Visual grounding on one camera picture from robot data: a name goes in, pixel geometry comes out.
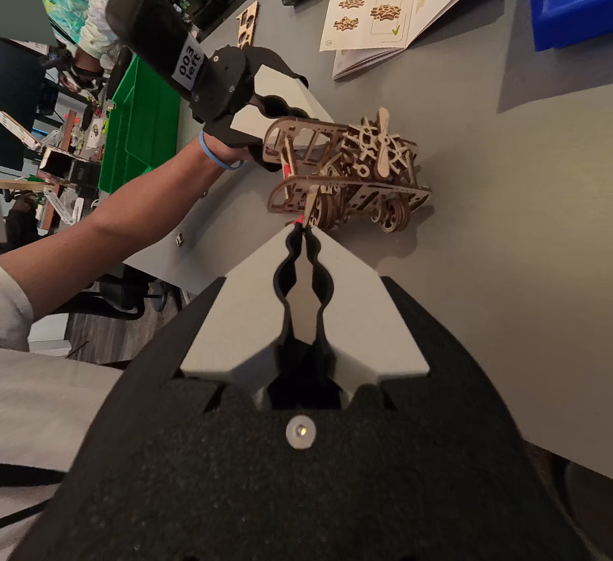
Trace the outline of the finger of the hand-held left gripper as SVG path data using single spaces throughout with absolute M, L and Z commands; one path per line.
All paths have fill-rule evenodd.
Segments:
M 266 65 L 254 77 L 257 105 L 267 118 L 296 117 L 333 123 L 334 120 L 298 78 Z
M 281 163 L 264 159 L 267 133 L 277 118 L 265 116 L 257 107 L 244 107 L 233 116 L 229 127 L 229 146 L 247 149 L 253 161 L 263 169 L 277 173 Z

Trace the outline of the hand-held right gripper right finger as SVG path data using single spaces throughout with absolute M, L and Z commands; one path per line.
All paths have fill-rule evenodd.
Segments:
M 323 375 L 347 405 L 360 387 L 420 378 L 430 367 L 382 278 L 318 228 L 305 231 L 319 300 L 316 342 Z

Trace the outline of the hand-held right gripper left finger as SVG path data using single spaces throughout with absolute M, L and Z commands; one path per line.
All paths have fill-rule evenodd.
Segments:
M 241 388 L 257 409 L 274 407 L 270 386 L 297 347 L 286 297 L 302 241 L 302 225 L 287 225 L 226 273 L 181 363 L 184 374 Z

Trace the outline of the wooden model airplane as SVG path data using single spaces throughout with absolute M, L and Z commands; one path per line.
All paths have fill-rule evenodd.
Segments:
M 267 211 L 303 220 L 307 192 L 319 185 L 310 226 L 330 232 L 362 215 L 385 233 L 401 232 L 431 189 L 419 185 L 418 146 L 393 134 L 389 113 L 342 125 L 280 118 L 267 133 L 264 159 L 281 163 L 282 180 L 271 190 Z

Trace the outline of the person's left forearm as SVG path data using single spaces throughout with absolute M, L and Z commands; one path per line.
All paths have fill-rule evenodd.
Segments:
M 204 138 L 227 164 L 251 159 L 245 148 L 230 148 L 207 134 Z M 72 227 L 2 254 L 1 268 L 23 290 L 38 320 L 168 235 L 224 171 L 206 156 L 196 137 Z

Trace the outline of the grey desk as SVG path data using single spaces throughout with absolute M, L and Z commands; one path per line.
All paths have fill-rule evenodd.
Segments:
M 247 0 L 247 6 L 253 0 Z M 524 438 L 612 477 L 612 36 L 535 52 L 530 0 L 462 0 L 409 49 L 334 82 L 328 0 L 257 0 L 334 121 L 379 107 L 432 198 L 400 233 L 334 233 L 472 354 Z

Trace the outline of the wooden sheet with round holes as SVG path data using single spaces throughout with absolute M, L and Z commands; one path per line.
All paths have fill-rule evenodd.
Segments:
M 237 47 L 240 49 L 253 44 L 257 17 L 259 13 L 259 2 L 255 1 L 250 4 L 243 12 L 237 16 L 238 20 L 238 37 Z

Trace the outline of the green plastic bin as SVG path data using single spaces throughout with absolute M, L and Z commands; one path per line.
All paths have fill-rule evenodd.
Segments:
M 107 194 L 175 155 L 181 97 L 134 56 L 112 102 L 98 181 Z

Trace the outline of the person's white shirt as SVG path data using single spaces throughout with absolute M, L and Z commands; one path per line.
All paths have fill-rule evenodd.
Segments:
M 29 352 L 34 315 L 1 270 L 1 560 L 54 497 L 121 371 Z

